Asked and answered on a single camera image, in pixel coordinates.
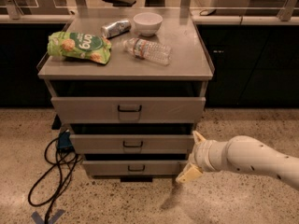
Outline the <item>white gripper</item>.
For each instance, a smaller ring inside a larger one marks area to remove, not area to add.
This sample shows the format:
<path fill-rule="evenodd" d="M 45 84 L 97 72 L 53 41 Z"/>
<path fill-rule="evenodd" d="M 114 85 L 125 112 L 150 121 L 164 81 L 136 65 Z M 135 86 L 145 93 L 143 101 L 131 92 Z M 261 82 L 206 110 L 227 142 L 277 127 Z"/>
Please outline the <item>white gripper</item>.
<path fill-rule="evenodd" d="M 177 176 L 180 184 L 195 180 L 203 175 L 203 172 L 219 172 L 228 169 L 227 142 L 206 140 L 203 135 L 193 131 L 194 146 L 190 154 L 190 163 Z"/>

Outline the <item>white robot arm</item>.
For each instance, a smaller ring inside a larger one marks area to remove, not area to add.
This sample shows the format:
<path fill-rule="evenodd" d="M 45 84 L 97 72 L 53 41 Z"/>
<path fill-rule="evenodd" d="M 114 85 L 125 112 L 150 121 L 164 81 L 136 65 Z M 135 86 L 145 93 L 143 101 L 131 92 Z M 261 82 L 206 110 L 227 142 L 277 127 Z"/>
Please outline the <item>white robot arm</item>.
<path fill-rule="evenodd" d="M 188 161 L 177 176 L 178 183 L 193 181 L 204 172 L 229 171 L 238 174 L 266 175 L 299 189 L 299 159 L 280 153 L 261 141 L 239 135 L 229 141 L 206 140 L 193 131 L 194 146 Z"/>

